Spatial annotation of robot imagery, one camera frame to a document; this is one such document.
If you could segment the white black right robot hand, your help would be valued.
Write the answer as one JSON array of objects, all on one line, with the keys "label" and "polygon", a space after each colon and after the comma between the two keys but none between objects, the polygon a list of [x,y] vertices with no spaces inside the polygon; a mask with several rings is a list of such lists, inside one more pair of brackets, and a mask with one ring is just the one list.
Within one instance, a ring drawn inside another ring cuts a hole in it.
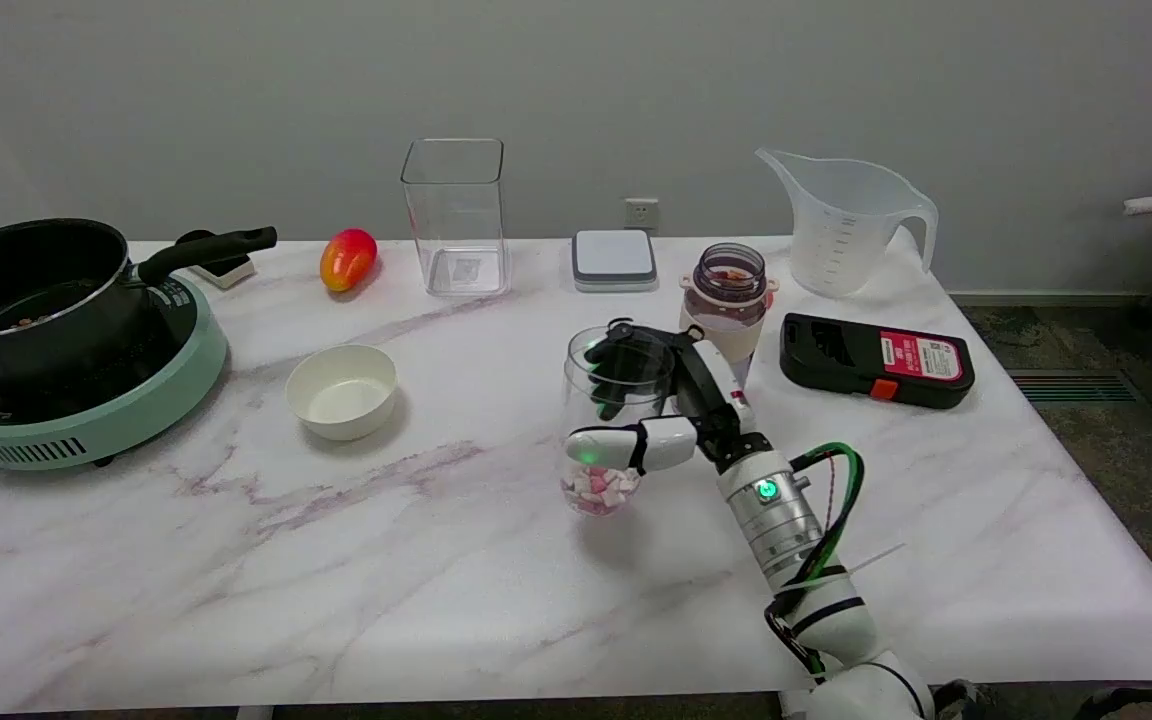
[{"label": "white black right robot hand", "polygon": [[698,325],[667,332],[617,318],[573,361],[594,414],[594,425],[564,441],[564,455],[582,465],[646,475],[702,454],[726,473],[772,450],[732,366]]}]

